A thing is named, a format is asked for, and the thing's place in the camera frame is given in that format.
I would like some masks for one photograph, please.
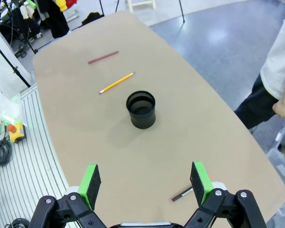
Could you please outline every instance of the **white shirt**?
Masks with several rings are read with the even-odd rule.
[[[265,89],[280,100],[285,85],[285,20],[261,69]]]

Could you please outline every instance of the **beige tabletop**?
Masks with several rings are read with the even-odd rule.
[[[88,65],[91,59],[119,53]],[[285,201],[285,187],[252,135],[208,83],[135,16],[119,12],[94,21],[38,52],[34,67],[57,156],[70,186],[90,163],[102,184],[95,210],[107,226],[122,221],[190,218],[192,161],[231,193],[253,192],[265,220]],[[135,71],[107,92],[99,91]],[[129,94],[156,99],[156,121],[135,128],[125,107]],[[228,227],[219,220],[214,227]]]

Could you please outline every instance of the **yellow cloth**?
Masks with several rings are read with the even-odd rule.
[[[56,0],[56,4],[59,6],[61,12],[67,10],[66,0]]]

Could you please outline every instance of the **green gripper pad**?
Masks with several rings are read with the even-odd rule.
[[[95,208],[100,183],[98,165],[90,164],[85,171],[85,175],[78,189],[78,194],[81,195],[91,210]]]
[[[192,163],[190,181],[196,200],[200,206],[205,201],[207,195],[213,190],[213,185],[202,162],[194,161]]]

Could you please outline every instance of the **red button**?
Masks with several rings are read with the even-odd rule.
[[[16,132],[16,127],[12,124],[9,124],[8,125],[8,131],[9,132],[12,132],[12,133],[15,133]]]

